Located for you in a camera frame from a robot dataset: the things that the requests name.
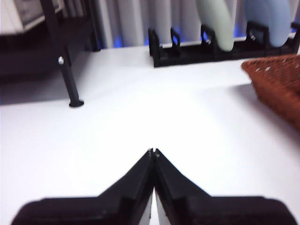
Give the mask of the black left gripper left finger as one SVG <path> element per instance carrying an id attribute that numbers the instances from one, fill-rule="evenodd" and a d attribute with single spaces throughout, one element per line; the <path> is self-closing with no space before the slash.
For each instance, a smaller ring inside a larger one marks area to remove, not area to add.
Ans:
<path id="1" fill-rule="evenodd" d="M 23 205 L 14 225 L 147 225 L 153 193 L 153 149 L 95 197 L 44 198 Z"/>

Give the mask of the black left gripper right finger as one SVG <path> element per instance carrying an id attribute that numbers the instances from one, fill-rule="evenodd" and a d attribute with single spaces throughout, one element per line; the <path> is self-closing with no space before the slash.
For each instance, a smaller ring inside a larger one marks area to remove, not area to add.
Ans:
<path id="1" fill-rule="evenodd" d="M 263 196 L 211 196 L 159 150 L 153 153 L 155 192 L 162 225 L 295 225 L 281 201 Z"/>

